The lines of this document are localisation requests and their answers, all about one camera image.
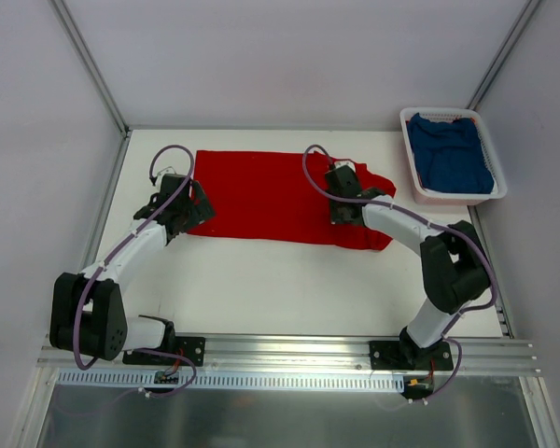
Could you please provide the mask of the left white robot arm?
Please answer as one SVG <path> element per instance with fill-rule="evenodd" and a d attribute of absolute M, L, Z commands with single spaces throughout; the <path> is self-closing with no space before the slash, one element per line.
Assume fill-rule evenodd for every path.
<path fill-rule="evenodd" d="M 144 353 L 157 364 L 178 350 L 170 320 L 125 314 L 123 294 L 143 264 L 174 238 L 213 218 L 202 186 L 184 175 L 162 177 L 160 190 L 134 215 L 132 226 L 111 252 L 80 273 L 55 280 L 49 342 L 78 356 L 112 360 L 120 353 Z"/>

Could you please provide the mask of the red t shirt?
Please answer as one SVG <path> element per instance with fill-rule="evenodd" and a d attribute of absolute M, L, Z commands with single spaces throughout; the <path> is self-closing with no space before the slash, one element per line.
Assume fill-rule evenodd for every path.
<path fill-rule="evenodd" d="M 373 251 L 392 242 L 378 231 L 332 224 L 329 200 L 310 185 L 301 162 L 298 153 L 199 150 L 193 179 L 215 216 L 189 233 Z"/>

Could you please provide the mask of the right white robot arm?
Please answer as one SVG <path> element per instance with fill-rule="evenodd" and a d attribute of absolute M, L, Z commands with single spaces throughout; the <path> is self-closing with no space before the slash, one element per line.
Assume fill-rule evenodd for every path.
<path fill-rule="evenodd" d="M 330 222 L 387 235 L 411 249 L 421 261 L 426 298 L 395 342 L 370 344 L 375 369 L 430 370 L 449 356 L 444 337 L 468 303 L 493 285 L 493 274 L 476 230 L 461 220 L 433 223 L 399 206 L 378 188 L 362 188 L 348 165 L 333 163 L 325 173 Z"/>

